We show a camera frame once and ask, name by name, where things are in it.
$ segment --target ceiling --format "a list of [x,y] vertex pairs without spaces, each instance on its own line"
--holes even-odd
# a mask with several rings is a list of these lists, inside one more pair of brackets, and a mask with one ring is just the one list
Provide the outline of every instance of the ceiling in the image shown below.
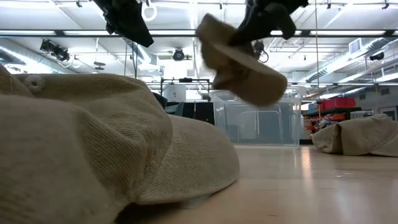
[[[74,0],[0,0],[0,29],[83,29],[103,30],[105,21],[101,10],[95,3],[81,0],[83,7],[77,7]],[[327,9],[327,0],[310,0],[310,6],[299,8],[292,14],[298,29],[398,29],[398,0],[388,0],[390,7],[381,9],[384,0],[330,0],[331,8]],[[151,6],[157,9],[153,20],[147,21],[149,29],[194,29],[206,13],[215,15],[218,19],[238,26],[244,17],[244,0],[222,0],[222,9],[218,0],[153,0]],[[153,11],[146,10],[150,17]],[[61,63],[71,72],[97,72],[95,61],[106,64],[102,72],[134,76],[134,63],[130,59],[132,49],[122,38],[45,38],[68,49],[76,60]],[[39,50],[43,38],[13,37],[13,43],[29,49],[46,59],[58,63],[55,58],[45,55]],[[187,75],[193,71],[193,43],[190,37],[158,37],[154,44],[143,50],[150,55],[156,55],[157,66],[176,66],[171,55],[176,48],[183,49],[189,55],[184,62]],[[267,65],[285,74],[291,82],[304,80],[308,72],[319,65],[329,63],[329,60],[348,50],[352,38],[282,38],[264,39],[266,52],[269,55]],[[386,58],[395,58],[395,45],[386,50]],[[211,78],[211,73],[201,67],[200,54],[196,55],[196,66],[200,77]],[[357,58],[334,73],[328,75],[328,82],[338,82],[367,69],[363,58]],[[158,80],[159,72],[140,67],[138,76]]]

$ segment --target plastic storage container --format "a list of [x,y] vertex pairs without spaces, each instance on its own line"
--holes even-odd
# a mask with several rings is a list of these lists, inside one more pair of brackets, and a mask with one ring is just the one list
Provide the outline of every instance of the plastic storage container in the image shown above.
[[297,148],[303,93],[303,87],[289,87],[277,104],[256,108],[228,91],[211,92],[215,125],[236,144]]

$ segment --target wall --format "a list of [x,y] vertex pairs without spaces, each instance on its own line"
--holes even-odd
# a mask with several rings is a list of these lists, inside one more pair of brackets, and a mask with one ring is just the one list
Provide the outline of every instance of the wall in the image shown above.
[[[382,89],[388,88],[390,94],[381,95]],[[359,94],[366,94],[366,99],[360,100]],[[398,86],[380,86],[378,94],[375,91],[361,92],[355,96],[356,105],[362,107],[364,110],[373,110],[375,113],[379,109],[398,106]]]

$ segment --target beige cap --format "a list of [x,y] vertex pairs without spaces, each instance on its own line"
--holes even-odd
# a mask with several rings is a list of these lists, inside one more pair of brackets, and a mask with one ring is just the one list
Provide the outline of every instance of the beige cap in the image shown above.
[[0,223],[108,224],[131,202],[179,202],[239,177],[220,130],[167,115],[139,80],[0,68]]
[[196,32],[202,41],[205,65],[216,71],[214,88],[229,90],[256,106],[272,105],[282,97],[287,88],[286,77],[258,62],[250,43],[228,45],[235,28],[206,14]]

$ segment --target shelf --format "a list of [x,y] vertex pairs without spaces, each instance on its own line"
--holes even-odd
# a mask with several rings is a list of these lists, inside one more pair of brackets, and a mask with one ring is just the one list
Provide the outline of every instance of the shelf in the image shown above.
[[[360,111],[360,110],[362,110],[362,108],[359,108],[359,107],[356,107],[356,108],[333,108],[333,109],[321,111],[321,116],[324,116],[324,115],[330,114],[330,113],[350,113],[353,111]],[[304,117],[319,116],[319,112],[303,114],[303,116]]]

